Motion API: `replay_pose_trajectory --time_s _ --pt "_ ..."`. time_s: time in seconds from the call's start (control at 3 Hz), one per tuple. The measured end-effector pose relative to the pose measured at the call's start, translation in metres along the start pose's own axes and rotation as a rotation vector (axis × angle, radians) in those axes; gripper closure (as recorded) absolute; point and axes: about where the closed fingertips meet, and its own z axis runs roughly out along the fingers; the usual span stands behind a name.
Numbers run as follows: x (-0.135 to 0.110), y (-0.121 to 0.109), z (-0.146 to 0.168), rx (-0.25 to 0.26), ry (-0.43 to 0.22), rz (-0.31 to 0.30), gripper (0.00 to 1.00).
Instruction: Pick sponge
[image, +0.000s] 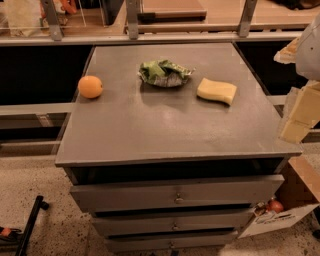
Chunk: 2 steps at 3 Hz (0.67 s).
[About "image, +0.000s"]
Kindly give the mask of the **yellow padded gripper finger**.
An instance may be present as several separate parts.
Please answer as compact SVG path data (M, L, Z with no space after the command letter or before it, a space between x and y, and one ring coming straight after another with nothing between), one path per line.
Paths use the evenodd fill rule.
M308 81L301 89L292 87L286 97L279 137L300 143L320 121L320 82Z

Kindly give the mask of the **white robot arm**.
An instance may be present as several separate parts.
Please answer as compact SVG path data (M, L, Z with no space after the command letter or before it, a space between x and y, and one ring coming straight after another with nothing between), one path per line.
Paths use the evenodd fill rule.
M293 89L287 98L285 123L280 138L300 143L320 121L320 14L307 26L300 37L278 51L274 60L295 64L296 73L308 80L301 89Z

